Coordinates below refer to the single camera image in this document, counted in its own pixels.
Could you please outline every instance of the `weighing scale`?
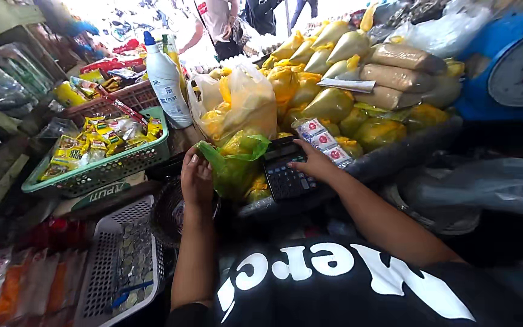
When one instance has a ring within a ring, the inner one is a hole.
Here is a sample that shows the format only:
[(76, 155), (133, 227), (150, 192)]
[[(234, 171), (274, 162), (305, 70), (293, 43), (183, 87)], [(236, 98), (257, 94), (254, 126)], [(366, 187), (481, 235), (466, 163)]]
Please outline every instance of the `weighing scale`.
[(489, 63), (477, 77), (463, 82), (454, 106), (468, 121), (523, 121), (523, 13), (488, 24), (459, 59), (474, 54)]

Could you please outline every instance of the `clear plastic bag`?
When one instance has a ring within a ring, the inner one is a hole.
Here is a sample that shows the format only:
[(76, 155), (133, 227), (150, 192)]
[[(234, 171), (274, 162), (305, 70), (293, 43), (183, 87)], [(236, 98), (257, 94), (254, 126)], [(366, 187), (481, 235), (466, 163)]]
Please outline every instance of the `clear plastic bag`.
[(469, 205), (523, 214), (523, 158), (480, 160), (454, 169), (437, 182), (422, 183), (416, 205)]
[(251, 63), (240, 63), (226, 77), (231, 106), (216, 110), (224, 101), (220, 81), (208, 75), (197, 75), (195, 82), (201, 90), (199, 101), (190, 87), (189, 104), (193, 120), (216, 145), (223, 145), (239, 130), (251, 129), (267, 138), (275, 136), (277, 110), (271, 83)]

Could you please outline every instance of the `green plastic bag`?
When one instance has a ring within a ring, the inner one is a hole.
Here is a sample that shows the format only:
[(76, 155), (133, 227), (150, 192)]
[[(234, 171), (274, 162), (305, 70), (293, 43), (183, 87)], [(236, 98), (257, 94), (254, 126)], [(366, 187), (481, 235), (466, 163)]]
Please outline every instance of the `green plastic bag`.
[(267, 150), (270, 140), (263, 135), (242, 138), (242, 148), (251, 152), (222, 156), (209, 143), (200, 141), (195, 146), (201, 151), (213, 168), (213, 188), (222, 198), (242, 201), (256, 176), (260, 174), (258, 160)]

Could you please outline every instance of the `plastic wrapped goods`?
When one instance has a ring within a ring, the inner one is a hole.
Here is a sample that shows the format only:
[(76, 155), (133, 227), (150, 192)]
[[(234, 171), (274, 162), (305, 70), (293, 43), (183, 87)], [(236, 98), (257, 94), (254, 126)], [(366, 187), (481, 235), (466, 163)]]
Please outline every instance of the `plastic wrapped goods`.
[(420, 93), (403, 93), (384, 86), (373, 87), (371, 93), (354, 93), (354, 99), (374, 107), (395, 110), (421, 102)]
[(361, 30), (347, 32), (338, 40), (327, 62), (334, 64), (349, 59), (353, 55), (365, 57), (369, 49), (370, 41), (364, 32)]
[(309, 38), (304, 41), (301, 46), (294, 52), (290, 57), (290, 62), (293, 64), (308, 63), (310, 58), (314, 54), (314, 49), (312, 49), (312, 43), (314, 43), (313, 38)]
[(433, 88), (433, 78), (426, 73), (376, 63), (365, 65), (360, 78), (402, 92), (423, 93)]
[(317, 47), (316, 52), (310, 58), (306, 68), (304, 68), (304, 71), (307, 73), (316, 74), (324, 74), (326, 71), (328, 71), (328, 68), (330, 68), (332, 65), (327, 63), (326, 60), (328, 59), (328, 56), (330, 56), (333, 48), (333, 43), (328, 43), (327, 45), (321, 45)]
[(354, 100), (350, 92), (329, 87), (318, 93), (316, 98), (304, 109), (302, 115), (308, 118), (322, 118), (338, 124), (348, 116), (353, 103)]
[(363, 147), (361, 147), (357, 141), (351, 140), (350, 138), (344, 136), (337, 136), (334, 137), (334, 139), (336, 142), (338, 142), (338, 145), (340, 145), (340, 147), (352, 158), (356, 159), (364, 154)]
[(364, 148), (365, 152), (400, 141), (407, 136), (407, 128), (399, 122), (382, 118), (369, 118), (359, 130), (356, 131), (354, 139)]
[(348, 32), (348, 23), (343, 20), (333, 21), (332, 23), (326, 25), (320, 35), (316, 38), (312, 48), (316, 49), (321, 45), (326, 45), (327, 43), (336, 44), (338, 40)]
[(279, 48), (272, 52), (271, 55), (278, 60), (290, 58), (302, 43), (304, 43), (304, 37), (300, 31), (296, 31), (296, 33), (292, 34)]
[(340, 133), (346, 137), (353, 137), (367, 119), (368, 115), (364, 109), (353, 108), (349, 115), (338, 124)]
[(432, 105), (420, 104), (411, 109), (409, 117), (407, 117), (408, 132), (426, 129), (449, 119), (449, 115), (445, 111), (437, 109)]
[(459, 98), (461, 94), (461, 83), (459, 78), (447, 76), (434, 76), (435, 87), (433, 90), (421, 94), (421, 100), (437, 108), (446, 108)]
[(425, 71), (431, 75), (444, 74), (447, 64), (443, 59), (408, 45), (383, 43), (374, 46), (373, 63), (396, 66), (412, 71)]
[(309, 104), (316, 95), (322, 90), (322, 86), (316, 85), (322, 78), (320, 74), (298, 73), (300, 87), (296, 90), (294, 96), (290, 99), (290, 107), (300, 107), (302, 104)]

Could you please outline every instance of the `plastic bag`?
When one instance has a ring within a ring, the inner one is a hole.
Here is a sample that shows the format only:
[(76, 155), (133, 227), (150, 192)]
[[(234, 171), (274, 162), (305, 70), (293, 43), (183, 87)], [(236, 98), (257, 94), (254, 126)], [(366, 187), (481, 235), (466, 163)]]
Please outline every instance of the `plastic bag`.
[(417, 206), (478, 206), (523, 214), (523, 159), (480, 160), (454, 169), (439, 181), (421, 183)]
[(187, 85), (189, 104), (193, 120), (199, 128), (215, 142), (223, 145), (237, 131), (253, 129), (267, 138), (275, 136), (277, 109), (275, 94), (270, 81), (251, 63), (240, 63), (227, 77), (231, 97), (231, 109), (227, 112), (214, 110), (223, 101), (219, 91), (220, 82), (208, 75), (195, 76), (201, 89), (202, 101)]
[(487, 6), (471, 0), (452, 0), (445, 6), (443, 17), (416, 24), (402, 37), (405, 44), (440, 58), (455, 57), (492, 17)]
[(374, 47), (373, 63), (395, 66), (412, 71), (425, 71), (431, 75), (444, 74), (447, 65), (443, 59), (409, 45), (383, 43)]
[(300, 31), (296, 31), (296, 33), (292, 34), (279, 48), (272, 52), (271, 55), (278, 60), (290, 58), (302, 43), (304, 43), (304, 37)]
[(243, 200), (253, 179), (259, 174), (259, 161), (270, 140), (263, 135), (244, 136), (240, 144), (247, 148), (247, 153), (223, 156), (209, 143), (200, 141), (197, 146), (213, 168), (213, 187), (220, 197)]
[(340, 133), (346, 137), (354, 137), (359, 127), (368, 119), (366, 111), (362, 108), (353, 108), (345, 119), (338, 124)]
[(331, 64), (327, 63), (326, 60), (328, 59), (328, 56), (330, 56), (333, 48), (333, 43), (328, 43), (326, 45), (317, 47), (316, 52), (310, 58), (306, 68), (304, 68), (304, 71), (307, 73), (324, 74), (328, 68), (332, 66)]
[(365, 81), (374, 80), (379, 86), (411, 93), (427, 92), (434, 86), (433, 78), (421, 71), (410, 71), (376, 63), (365, 65), (360, 71), (360, 78)]
[(354, 139), (371, 152), (383, 145), (402, 140), (407, 136), (407, 128), (402, 123), (382, 118), (369, 118), (356, 131)]
[(323, 118), (338, 124), (350, 113), (354, 100), (352, 94), (338, 88), (329, 87), (318, 93), (316, 98), (304, 109), (307, 118)]
[(364, 154), (363, 147), (361, 147), (357, 141), (351, 140), (350, 138), (344, 136), (337, 136), (334, 137), (334, 139), (336, 142), (338, 142), (338, 145), (340, 145), (340, 147), (352, 158), (356, 159)]
[(340, 136), (340, 129), (338, 128), (337, 124), (322, 118), (318, 119), (318, 121), (322, 124), (322, 126), (324, 126), (324, 128), (326, 128), (330, 135), (333, 137)]
[(354, 99), (374, 107), (396, 110), (421, 102), (420, 93), (403, 93), (384, 86), (375, 86), (371, 93), (354, 93)]
[(407, 125), (407, 131), (412, 133), (446, 122), (447, 119), (449, 119), (449, 115), (445, 111), (432, 105), (420, 104), (411, 109), (405, 125)]
[(298, 73), (300, 87), (296, 90), (294, 96), (290, 99), (290, 107), (300, 107), (303, 103), (309, 104), (316, 95), (322, 90), (322, 86), (316, 85), (322, 78), (320, 74)]
[(271, 197), (270, 187), (268, 186), (264, 175), (259, 175), (255, 180), (253, 180), (253, 185), (250, 187), (245, 197), (248, 203), (254, 203), (263, 198)]
[(347, 32), (338, 40), (327, 62), (333, 64), (341, 60), (349, 59), (353, 55), (364, 57), (369, 50), (370, 41), (364, 32), (360, 30)]
[(314, 43), (315, 38), (309, 38), (294, 52), (290, 57), (290, 61), (294, 64), (308, 63), (310, 58), (314, 54), (314, 49), (312, 49), (312, 44)]
[(300, 86), (298, 76), (290, 67), (274, 67), (267, 75), (275, 93), (277, 105), (287, 104)]
[(333, 21), (332, 23), (326, 25), (320, 35), (316, 38), (312, 48), (316, 49), (321, 45), (326, 45), (327, 43), (336, 44), (338, 40), (348, 32), (348, 23), (343, 20)]
[(437, 108), (446, 108), (454, 103), (461, 94), (459, 78), (447, 76), (434, 76), (435, 87), (433, 90), (421, 94), (421, 100)]

